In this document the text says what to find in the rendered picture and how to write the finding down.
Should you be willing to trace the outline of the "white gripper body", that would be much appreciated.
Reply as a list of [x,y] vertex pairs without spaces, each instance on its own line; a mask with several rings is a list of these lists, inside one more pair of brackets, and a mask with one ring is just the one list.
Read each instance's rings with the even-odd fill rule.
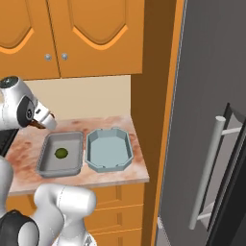
[[57,127],[55,118],[43,105],[38,106],[37,122],[50,131],[55,130]]

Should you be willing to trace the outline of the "brown chicken drumstick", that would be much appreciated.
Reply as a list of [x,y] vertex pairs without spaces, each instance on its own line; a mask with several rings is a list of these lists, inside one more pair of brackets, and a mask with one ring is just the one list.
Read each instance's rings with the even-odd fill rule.
[[30,122],[29,125],[32,127],[36,127],[38,129],[45,129],[45,127],[39,124],[36,120],[33,120],[32,122]]

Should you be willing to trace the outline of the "green lime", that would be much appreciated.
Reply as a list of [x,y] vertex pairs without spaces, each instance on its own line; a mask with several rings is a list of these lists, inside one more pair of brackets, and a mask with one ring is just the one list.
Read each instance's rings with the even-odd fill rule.
[[68,156],[68,151],[65,148],[59,148],[55,152],[57,159],[64,159]]

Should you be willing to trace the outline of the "grey rectangular tupperware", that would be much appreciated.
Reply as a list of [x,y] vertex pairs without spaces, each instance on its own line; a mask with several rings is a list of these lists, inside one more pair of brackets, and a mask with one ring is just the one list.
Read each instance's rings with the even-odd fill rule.
[[[56,158],[55,152],[59,148],[68,151],[66,158]],[[82,165],[83,133],[52,133],[43,141],[36,171],[42,178],[69,177],[78,175]]]

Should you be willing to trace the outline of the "light blue octagonal tupperware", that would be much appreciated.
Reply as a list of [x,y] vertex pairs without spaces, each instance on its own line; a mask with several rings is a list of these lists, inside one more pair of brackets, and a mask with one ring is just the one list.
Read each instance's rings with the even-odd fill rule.
[[127,131],[120,128],[96,129],[86,136],[85,162],[98,173],[123,171],[133,159]]

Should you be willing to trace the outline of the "black hob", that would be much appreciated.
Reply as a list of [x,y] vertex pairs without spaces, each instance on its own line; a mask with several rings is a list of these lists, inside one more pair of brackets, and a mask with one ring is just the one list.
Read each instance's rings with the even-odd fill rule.
[[0,156],[7,155],[17,133],[18,129],[0,131]]

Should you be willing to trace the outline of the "orange cupboard door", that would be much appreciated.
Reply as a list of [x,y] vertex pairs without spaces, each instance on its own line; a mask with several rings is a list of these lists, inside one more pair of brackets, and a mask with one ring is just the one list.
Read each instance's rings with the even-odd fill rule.
[[144,0],[47,2],[62,77],[142,71]]
[[11,75],[60,77],[46,0],[0,0],[0,78]]

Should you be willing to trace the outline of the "brown tall cabinet panel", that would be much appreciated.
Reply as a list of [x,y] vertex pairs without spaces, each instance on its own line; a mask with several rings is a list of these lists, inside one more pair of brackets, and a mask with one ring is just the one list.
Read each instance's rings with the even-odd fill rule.
[[131,116],[150,181],[145,184],[141,246],[154,246],[170,101],[175,21],[184,0],[145,0],[142,72],[131,77]]

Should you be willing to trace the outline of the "orange drawer front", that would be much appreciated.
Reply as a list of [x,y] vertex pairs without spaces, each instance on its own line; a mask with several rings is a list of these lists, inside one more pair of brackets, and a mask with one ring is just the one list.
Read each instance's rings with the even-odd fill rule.
[[85,224],[87,230],[92,234],[140,229],[142,214],[142,205],[97,209],[85,218]]
[[94,234],[97,246],[141,246],[142,229]]
[[97,209],[109,209],[143,204],[144,184],[94,187],[92,191],[97,197]]

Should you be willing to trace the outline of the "black fridge door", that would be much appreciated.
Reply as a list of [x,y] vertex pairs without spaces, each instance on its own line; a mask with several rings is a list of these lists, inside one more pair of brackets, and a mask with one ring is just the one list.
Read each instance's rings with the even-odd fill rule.
[[230,103],[227,104],[223,116],[226,118],[225,128],[234,116],[242,124],[242,129],[219,186],[206,246],[232,246],[246,214],[246,198],[242,194],[242,187],[246,185],[246,116],[233,109]]

